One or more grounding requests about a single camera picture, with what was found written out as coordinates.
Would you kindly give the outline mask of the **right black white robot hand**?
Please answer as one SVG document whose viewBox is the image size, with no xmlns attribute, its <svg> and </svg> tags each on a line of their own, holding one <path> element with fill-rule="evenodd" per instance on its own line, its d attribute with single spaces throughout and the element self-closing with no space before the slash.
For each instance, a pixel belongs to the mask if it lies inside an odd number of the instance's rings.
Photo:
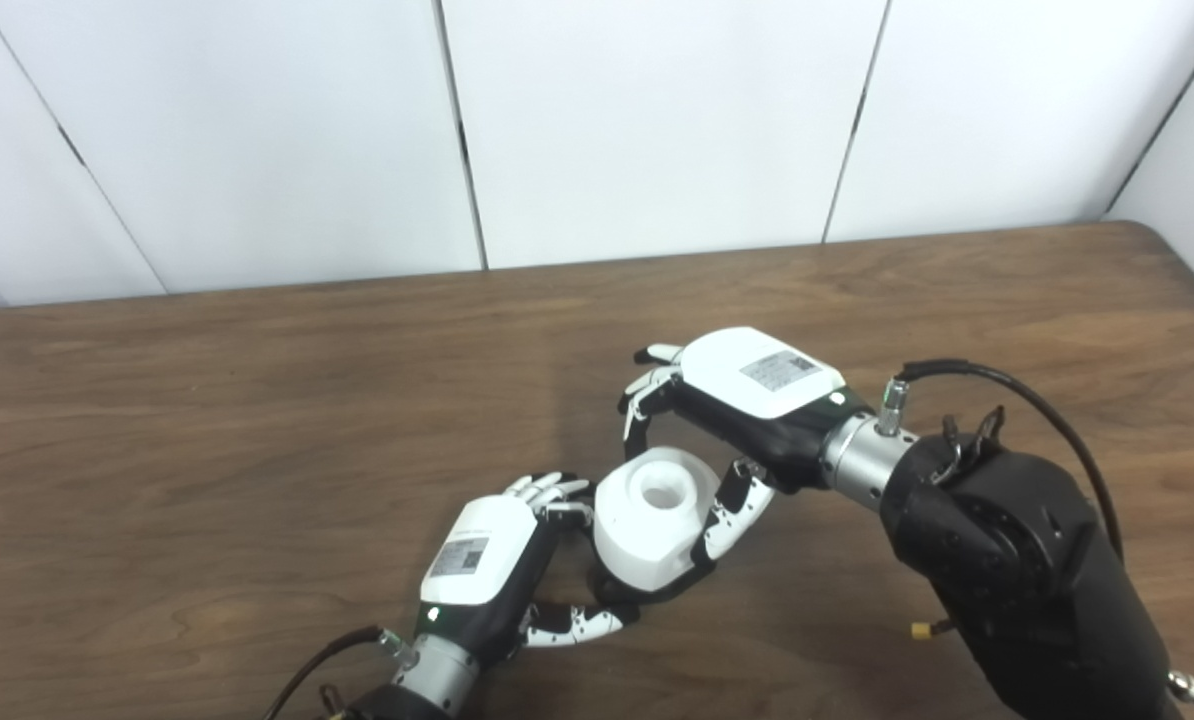
<svg viewBox="0 0 1194 720">
<path fill-rule="evenodd" d="M 687 345 L 651 343 L 634 353 L 647 373 L 624 388 L 624 457 L 648 448 L 656 416 L 673 413 L 733 447 L 756 474 L 722 482 L 690 547 L 708 571 L 761 518 L 774 493 L 833 488 L 829 442 L 870 413 L 843 374 L 752 327 L 713 331 Z"/>
</svg>

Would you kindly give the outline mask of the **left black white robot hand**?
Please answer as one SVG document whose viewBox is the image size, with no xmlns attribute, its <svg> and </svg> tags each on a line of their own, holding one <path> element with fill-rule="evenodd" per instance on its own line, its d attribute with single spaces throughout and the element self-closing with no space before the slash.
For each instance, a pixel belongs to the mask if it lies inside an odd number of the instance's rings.
<svg viewBox="0 0 1194 720">
<path fill-rule="evenodd" d="M 561 539 L 592 528 L 592 496 L 587 479 L 547 470 L 466 503 L 421 579 L 417 636 L 455 644 L 486 670 L 525 647 L 592 642 L 638 624 L 635 603 L 538 597 Z"/>
</svg>

